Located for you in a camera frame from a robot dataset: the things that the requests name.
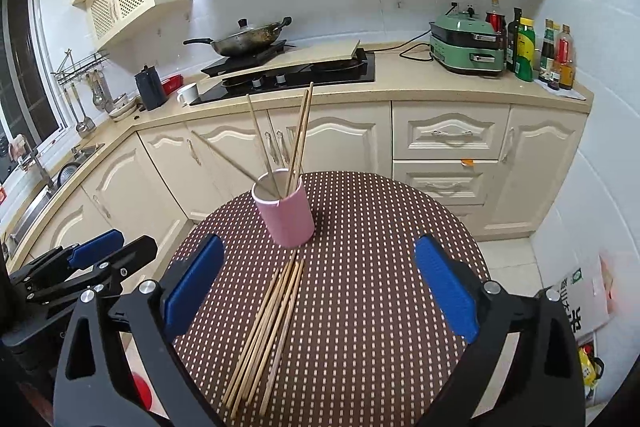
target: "pink cup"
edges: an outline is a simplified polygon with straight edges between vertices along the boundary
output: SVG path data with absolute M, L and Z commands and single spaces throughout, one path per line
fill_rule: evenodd
M 278 169 L 273 172 L 281 194 L 284 194 L 286 190 L 288 173 L 288 169 Z M 275 192 L 268 174 L 262 175 L 259 181 Z M 314 235 L 316 226 L 302 180 L 298 182 L 297 190 L 283 200 L 277 200 L 263 187 L 256 184 L 251 189 L 251 195 L 254 197 L 255 206 L 258 207 L 273 242 L 277 245 L 284 248 L 299 247 Z

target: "utensil rack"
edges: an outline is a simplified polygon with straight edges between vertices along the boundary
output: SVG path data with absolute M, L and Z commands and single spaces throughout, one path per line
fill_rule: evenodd
M 73 82 L 78 78 L 82 78 L 83 75 L 89 71 L 102 69 L 105 60 L 108 60 L 109 54 L 106 52 L 95 52 L 85 58 L 80 59 L 78 62 L 74 62 L 71 55 L 71 49 L 65 52 L 65 59 L 60 64 L 57 71 L 51 72 L 56 79 L 59 86 L 65 86 L 66 84 Z M 71 65 L 65 68 L 67 60 L 71 60 Z

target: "window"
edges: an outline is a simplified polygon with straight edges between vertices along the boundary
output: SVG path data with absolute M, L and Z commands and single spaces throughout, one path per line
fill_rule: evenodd
M 31 147 L 44 146 L 61 127 L 62 115 L 49 102 L 50 86 L 38 62 L 33 0 L 2 0 L 0 12 L 0 182 L 17 167 L 8 142 L 22 134 Z

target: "brown tablecloth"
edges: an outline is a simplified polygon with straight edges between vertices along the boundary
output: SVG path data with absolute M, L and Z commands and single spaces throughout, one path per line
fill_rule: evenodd
M 290 256 L 271 241 L 250 193 L 207 217 L 174 256 L 188 256 L 207 233 L 225 245 L 225 264 L 175 349 L 229 426 L 413 425 L 465 349 L 415 267 L 414 241 L 433 232 L 488 279 L 478 245 L 446 208 L 399 182 L 358 172 L 303 181 L 316 233 L 300 249 L 305 272 L 267 416 L 258 409 L 268 371 L 235 420 L 222 405 L 262 295 Z

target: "green appliance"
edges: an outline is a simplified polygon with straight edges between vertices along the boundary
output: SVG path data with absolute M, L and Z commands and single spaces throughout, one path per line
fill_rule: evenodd
M 454 73 L 499 74 L 504 69 L 504 37 L 467 12 L 441 15 L 431 23 L 431 55 Z

